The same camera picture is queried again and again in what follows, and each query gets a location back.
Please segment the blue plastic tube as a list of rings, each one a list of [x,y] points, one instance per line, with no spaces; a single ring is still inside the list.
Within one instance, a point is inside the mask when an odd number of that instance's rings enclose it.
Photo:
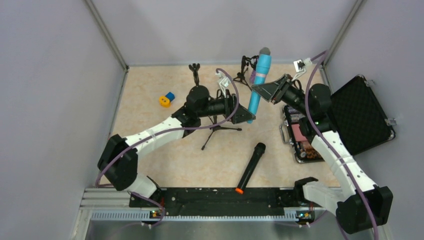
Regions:
[[[254,76],[254,85],[264,84],[266,81],[266,77],[269,73],[271,67],[272,57],[271,51],[267,47],[263,47],[259,51],[259,58],[256,63],[256,70]],[[252,92],[250,96],[250,101],[248,105],[248,111],[253,115],[256,115],[260,103],[260,95],[253,90],[253,86],[251,87]]]

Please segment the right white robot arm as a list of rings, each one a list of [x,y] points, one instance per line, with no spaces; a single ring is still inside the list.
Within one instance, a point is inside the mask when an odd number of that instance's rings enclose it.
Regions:
[[[338,180],[341,192],[330,189],[317,180],[304,180],[303,198],[332,213],[348,234],[385,225],[393,202],[393,193],[380,187],[358,165],[345,147],[334,120],[329,116],[331,92],[322,83],[308,85],[306,90],[293,86],[290,75],[268,83],[254,84],[252,90],[269,103],[284,102],[304,115],[300,131],[321,155]]]

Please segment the tripod stand with clip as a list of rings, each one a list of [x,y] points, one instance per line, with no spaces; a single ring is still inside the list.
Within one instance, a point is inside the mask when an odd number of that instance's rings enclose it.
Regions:
[[[209,116],[208,118],[209,118],[209,120],[211,121],[211,123],[213,125],[218,123],[218,117],[217,116],[213,116],[213,117],[210,117]],[[221,131],[221,130],[225,130],[225,131],[228,131],[228,130],[229,131],[242,131],[243,129],[242,128],[239,128],[239,127],[226,127],[226,126],[217,125],[217,126],[211,127],[210,130],[211,130],[211,132],[210,132],[207,140],[205,141],[205,143],[201,147],[201,150],[202,151],[206,148],[206,145],[208,144],[209,140],[211,139],[212,135],[215,132]]]

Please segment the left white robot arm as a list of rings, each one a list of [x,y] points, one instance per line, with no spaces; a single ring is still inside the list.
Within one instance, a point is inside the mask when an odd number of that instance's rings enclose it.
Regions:
[[[256,116],[239,103],[238,96],[226,91],[226,97],[213,98],[202,85],[193,87],[184,105],[161,123],[130,136],[115,134],[109,138],[97,163],[117,191],[137,193],[150,198],[159,193],[158,185],[138,173],[138,160],[161,146],[183,139],[201,129],[201,119],[222,115],[232,124],[254,120]]]

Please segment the round base clamp stand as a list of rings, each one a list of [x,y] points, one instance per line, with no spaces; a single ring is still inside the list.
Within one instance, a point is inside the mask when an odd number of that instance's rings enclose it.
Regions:
[[[203,95],[209,95],[209,90],[204,85],[200,85],[199,69],[201,65],[199,63],[192,63],[188,65],[188,68],[193,74],[195,86],[191,88],[189,94],[201,93]]]

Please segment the tripod stand with shock mount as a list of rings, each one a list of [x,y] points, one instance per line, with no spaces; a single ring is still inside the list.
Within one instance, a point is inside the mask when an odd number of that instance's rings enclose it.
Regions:
[[[252,57],[247,57],[243,55],[241,57],[240,71],[236,74],[236,77],[233,78],[233,81],[247,86],[249,90],[251,91],[252,90],[250,86],[251,77],[249,78],[249,81],[247,81],[246,74],[248,70],[251,69],[253,74],[253,81],[255,81],[254,72],[256,71],[258,59],[259,59],[259,55],[254,55]]]

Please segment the purple glitter microphone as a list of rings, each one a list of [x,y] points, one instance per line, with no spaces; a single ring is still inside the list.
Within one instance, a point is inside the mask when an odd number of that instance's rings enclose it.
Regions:
[[[254,71],[254,81],[253,81],[253,74],[251,74],[251,83],[256,84],[263,84],[266,81],[266,77],[270,71],[272,63],[272,56],[271,51],[268,47],[263,47],[259,51],[259,58],[256,65],[256,71]]]

